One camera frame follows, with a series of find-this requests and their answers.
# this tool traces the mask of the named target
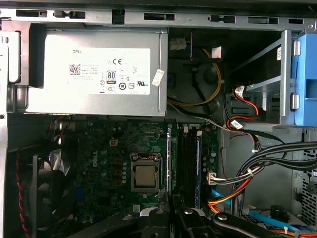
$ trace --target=qr code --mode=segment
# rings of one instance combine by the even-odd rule
[[[70,64],[69,65],[69,74],[70,75],[80,75],[80,64]]]

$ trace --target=motherboard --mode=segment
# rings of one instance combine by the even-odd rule
[[[175,150],[167,150],[169,139],[172,148],[177,146],[176,125],[98,120],[78,124],[79,222],[94,223],[124,211],[138,215],[164,202],[168,153],[171,166],[176,165]]]
[[[217,130],[200,124],[186,130],[166,122],[76,122],[77,222],[95,223],[117,212],[137,216],[144,208],[164,207],[180,189],[190,191],[188,205],[199,208],[205,174],[217,171]]]

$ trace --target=cpu socket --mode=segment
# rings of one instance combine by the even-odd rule
[[[156,193],[159,191],[160,153],[131,153],[131,191],[137,193]]]

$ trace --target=ce mark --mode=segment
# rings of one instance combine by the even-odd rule
[[[112,61],[112,63],[113,63],[114,65],[117,65],[117,64],[122,65],[121,61],[122,61],[122,58],[119,58],[119,59],[114,58],[113,61]]]

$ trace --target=green circuit board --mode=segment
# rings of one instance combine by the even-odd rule
[[[80,128],[77,220],[81,223],[91,223],[117,212],[126,211],[138,215],[144,208],[157,207],[158,193],[155,188],[166,188],[169,124],[98,120],[76,124],[77,128]],[[170,127],[175,128],[172,128],[171,137],[171,160],[174,167],[177,130],[176,125],[170,124]],[[133,161],[133,154],[141,155],[137,166],[133,166],[133,163],[136,163]],[[175,173],[176,170],[173,170],[172,176],[175,176]]]

